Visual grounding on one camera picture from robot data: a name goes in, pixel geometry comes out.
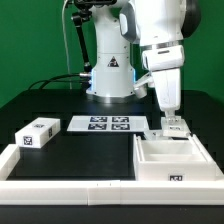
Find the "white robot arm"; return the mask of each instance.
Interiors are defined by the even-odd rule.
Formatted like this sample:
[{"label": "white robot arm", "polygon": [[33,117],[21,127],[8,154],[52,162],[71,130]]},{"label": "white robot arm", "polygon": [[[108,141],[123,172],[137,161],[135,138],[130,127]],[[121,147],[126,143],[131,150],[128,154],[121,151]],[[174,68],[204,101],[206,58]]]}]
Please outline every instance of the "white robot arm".
[{"label": "white robot arm", "polygon": [[183,137],[189,133],[185,121],[175,116],[181,101],[180,67],[185,60],[180,41],[196,30],[200,18],[197,0],[130,0],[120,13],[122,35],[140,45],[142,63],[149,70],[135,83],[136,95],[147,94],[146,84],[155,87],[166,116],[162,126],[164,123],[165,129],[171,130],[164,135]]}]

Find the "black table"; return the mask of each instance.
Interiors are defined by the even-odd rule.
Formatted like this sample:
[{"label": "black table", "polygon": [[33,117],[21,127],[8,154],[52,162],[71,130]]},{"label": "black table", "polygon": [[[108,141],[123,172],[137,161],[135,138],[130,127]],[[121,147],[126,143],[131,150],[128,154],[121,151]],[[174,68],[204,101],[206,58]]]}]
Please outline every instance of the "black table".
[{"label": "black table", "polygon": [[[207,94],[183,91],[177,112],[224,169],[224,107]],[[139,101],[102,104],[79,90],[22,92],[0,109],[0,151],[37,117],[61,119],[61,131],[41,150],[22,148],[9,180],[134,180],[130,133],[68,133],[73,115],[146,116],[160,129],[154,91]],[[0,206],[1,223],[224,223],[223,206]]]}]

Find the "green wall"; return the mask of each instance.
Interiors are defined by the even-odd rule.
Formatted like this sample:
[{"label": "green wall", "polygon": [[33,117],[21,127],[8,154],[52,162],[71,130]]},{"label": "green wall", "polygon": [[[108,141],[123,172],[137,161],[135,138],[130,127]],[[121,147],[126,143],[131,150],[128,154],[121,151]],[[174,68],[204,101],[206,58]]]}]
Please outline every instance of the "green wall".
[{"label": "green wall", "polygon": [[[0,1],[0,106],[35,81],[67,73],[61,25],[63,2]],[[203,16],[200,28],[184,41],[183,88],[205,91],[224,103],[224,1],[200,0],[200,5]],[[66,10],[66,24],[72,72],[79,72],[82,71],[81,53],[70,21],[74,11],[74,6]],[[84,24],[84,32],[94,64],[96,40],[92,22]],[[133,52],[134,66],[141,67],[136,47]],[[49,88],[69,88],[69,85],[52,84]]]}]

